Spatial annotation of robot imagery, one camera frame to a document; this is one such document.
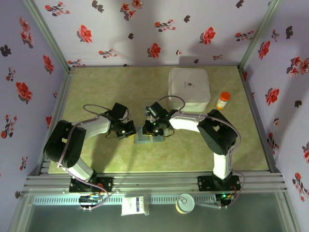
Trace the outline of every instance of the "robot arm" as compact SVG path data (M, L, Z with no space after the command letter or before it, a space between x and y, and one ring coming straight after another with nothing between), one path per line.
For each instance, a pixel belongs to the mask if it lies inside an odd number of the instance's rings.
M185 129L200 132L206 144L213 152L213 174L223 181L228 179L231 174L229 168L230 149L235 144L237 138L237 134L232 128L198 114L185 114L177 110L171 110L168 113L157 102L148 107L147 111L152 120L145 121L143 127L144 134L162 136L166 129ZM208 113L208 116L229 123L218 110L212 110Z
M111 131L116 132L119 139L136 134L133 121L127 122L126 118L126 107L116 103L112 110L75 127L70 141L65 140L68 139L70 131L76 124L61 120L57 123L43 152L50 160L58 163L66 143L69 143L61 165L75 177L86 182L95 182L95 171L80 157L84 140Z

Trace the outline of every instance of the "wall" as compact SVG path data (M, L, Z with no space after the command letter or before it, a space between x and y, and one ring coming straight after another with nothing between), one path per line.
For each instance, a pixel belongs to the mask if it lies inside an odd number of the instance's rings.
M238 65L269 0L35 0L70 65Z
M25 179L38 166L65 72L21 0L2 2L0 15L0 231L5 232Z
M309 227L308 9L307 0L282 1L245 68L303 231Z

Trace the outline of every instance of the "green tabletop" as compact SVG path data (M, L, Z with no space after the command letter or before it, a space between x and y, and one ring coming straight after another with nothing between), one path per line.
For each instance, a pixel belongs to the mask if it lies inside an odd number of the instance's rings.
M77 68L70 87L63 119L74 122L92 118L84 104L112 108L115 102L130 110L130 119L142 126L144 108L168 94L169 71L173 67ZM267 170L268 166L255 127L249 103L236 66L208 66L205 69L211 86L211 101L205 113L216 109L223 91L231 100L222 114L239 130L240 147L233 154L235 170ZM168 100L160 102L168 109ZM100 108L90 110L102 113ZM81 157L101 172L179 172L210 171L213 153L202 136L194 131L176 130L164 142L134 144L134 139L106 139L100 134L85 140ZM49 173L61 173L51 163Z

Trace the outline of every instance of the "can lid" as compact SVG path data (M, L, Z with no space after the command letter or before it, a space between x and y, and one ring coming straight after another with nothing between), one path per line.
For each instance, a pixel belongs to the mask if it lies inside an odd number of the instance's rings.
M194 209L194 198L189 194L182 194L177 200L179 209L184 212L191 212Z
M220 95L220 98L223 101L228 101L231 98L231 94L229 92L222 92L221 95Z

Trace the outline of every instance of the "white box lid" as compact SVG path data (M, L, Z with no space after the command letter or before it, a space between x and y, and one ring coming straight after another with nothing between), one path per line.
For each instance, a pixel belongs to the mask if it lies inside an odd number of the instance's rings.
M169 94L189 102L209 102L208 74L204 69L174 68L169 73Z

